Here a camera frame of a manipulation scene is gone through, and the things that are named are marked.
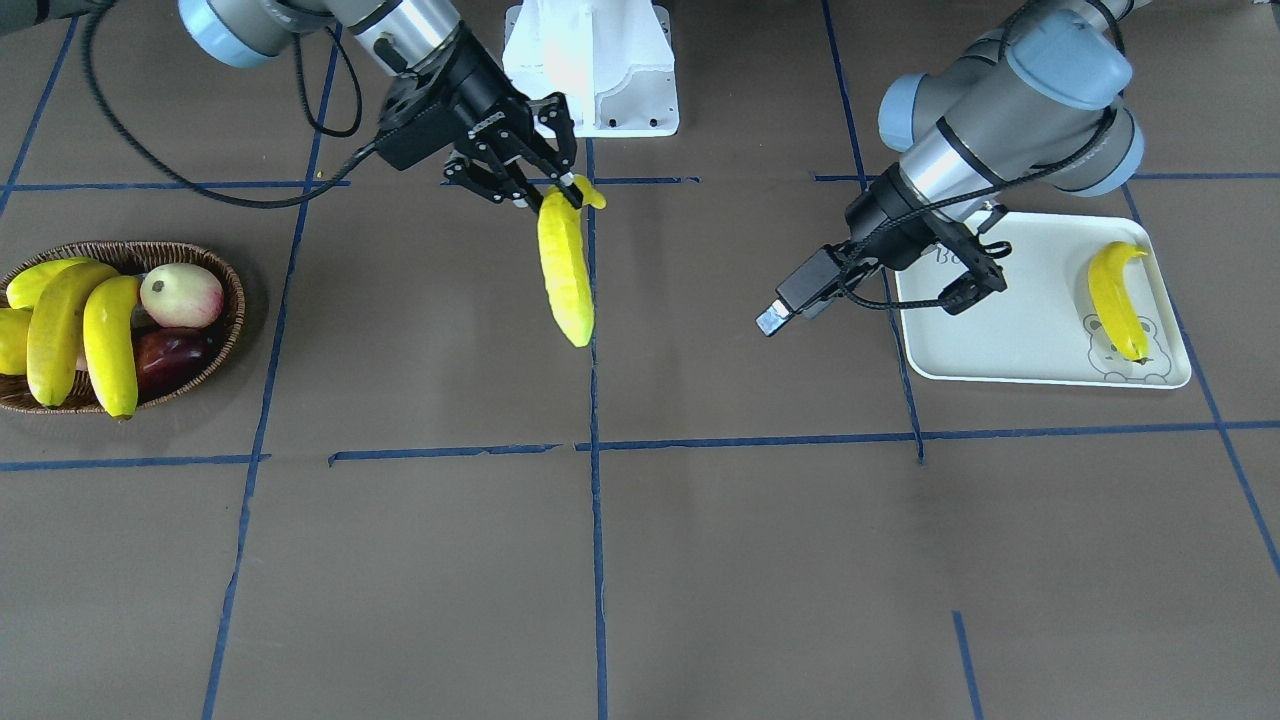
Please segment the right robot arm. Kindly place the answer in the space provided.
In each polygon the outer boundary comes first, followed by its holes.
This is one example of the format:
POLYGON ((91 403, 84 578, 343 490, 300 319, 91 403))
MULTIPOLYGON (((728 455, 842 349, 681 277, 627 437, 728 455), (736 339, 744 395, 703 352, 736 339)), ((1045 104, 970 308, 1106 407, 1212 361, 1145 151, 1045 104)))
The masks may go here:
POLYGON ((374 138, 292 208, 379 156, 404 170, 447 150, 443 176, 489 202, 580 209, 577 140, 566 96, 529 97, 451 1, 180 1, 186 33, 212 59, 260 67, 303 37, 344 29, 392 78, 374 138))

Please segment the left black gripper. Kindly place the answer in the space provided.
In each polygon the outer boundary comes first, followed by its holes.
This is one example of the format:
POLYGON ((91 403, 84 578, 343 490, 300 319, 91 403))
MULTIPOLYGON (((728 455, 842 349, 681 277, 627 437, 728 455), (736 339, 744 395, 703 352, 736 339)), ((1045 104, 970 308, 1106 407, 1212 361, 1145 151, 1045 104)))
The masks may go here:
POLYGON ((1009 286, 1000 259, 1011 254, 1011 243, 982 243, 983 233, 995 228, 1007 214, 1004 205, 986 205, 987 218, 972 231, 938 211, 922 209, 925 201, 909 187, 902 176, 881 176, 845 210, 849 241, 824 245, 815 258, 820 265, 815 279, 804 288, 800 309, 818 309, 835 299, 847 299, 864 309, 942 307, 957 315, 993 292, 1009 286), (873 301, 858 295, 861 272, 878 266, 908 269, 933 243, 941 243, 966 270, 947 284, 938 299, 911 301, 873 301))

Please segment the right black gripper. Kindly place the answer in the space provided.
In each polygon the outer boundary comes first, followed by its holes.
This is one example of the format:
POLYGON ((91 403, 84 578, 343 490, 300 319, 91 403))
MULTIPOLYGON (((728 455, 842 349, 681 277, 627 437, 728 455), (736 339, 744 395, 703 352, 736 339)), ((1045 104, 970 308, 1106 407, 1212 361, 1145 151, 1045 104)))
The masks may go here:
POLYGON ((526 161, 553 181, 571 206, 582 206, 573 174, 579 149, 575 123, 563 92, 531 100, 467 26, 452 29, 425 61, 425 77, 442 78, 457 88, 457 111, 467 126, 467 138, 453 143, 444 165, 449 184, 494 204, 509 200, 539 213, 544 196, 520 168, 518 163, 526 161), (554 143, 536 129, 549 129, 554 143))

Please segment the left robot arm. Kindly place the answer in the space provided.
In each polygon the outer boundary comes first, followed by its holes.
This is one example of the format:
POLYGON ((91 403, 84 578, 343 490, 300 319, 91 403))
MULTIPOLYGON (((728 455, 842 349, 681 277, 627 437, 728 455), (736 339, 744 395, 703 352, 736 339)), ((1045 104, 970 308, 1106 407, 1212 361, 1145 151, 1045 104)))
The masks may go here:
POLYGON ((1123 96, 1132 81, 1117 23, 1135 1, 1028 1, 945 72, 902 76, 879 105, 899 152, 846 209, 849 237, 815 251, 777 288, 783 319, 854 299, 879 269, 908 269, 940 246, 961 275, 923 306, 959 314, 1006 287, 1005 243, 968 218, 1005 190, 1042 181, 1093 197, 1124 184, 1146 138, 1123 96))

